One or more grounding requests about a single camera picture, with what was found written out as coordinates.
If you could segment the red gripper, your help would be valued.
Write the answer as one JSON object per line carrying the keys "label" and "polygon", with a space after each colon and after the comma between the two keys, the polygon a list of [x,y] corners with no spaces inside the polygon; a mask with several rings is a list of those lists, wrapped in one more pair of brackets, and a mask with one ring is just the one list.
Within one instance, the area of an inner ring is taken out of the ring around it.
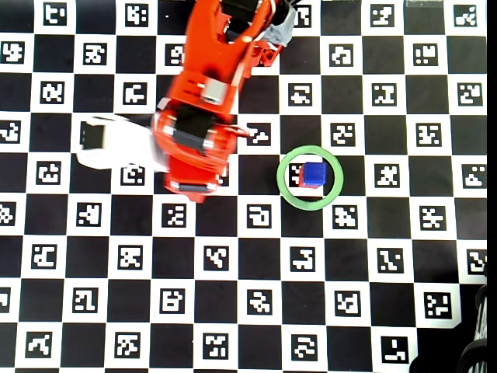
{"label": "red gripper", "polygon": [[218,178],[228,167],[229,156],[210,158],[193,153],[192,158],[181,160],[175,156],[163,156],[166,166],[163,187],[171,193],[182,194],[192,202],[201,204],[219,187]]}

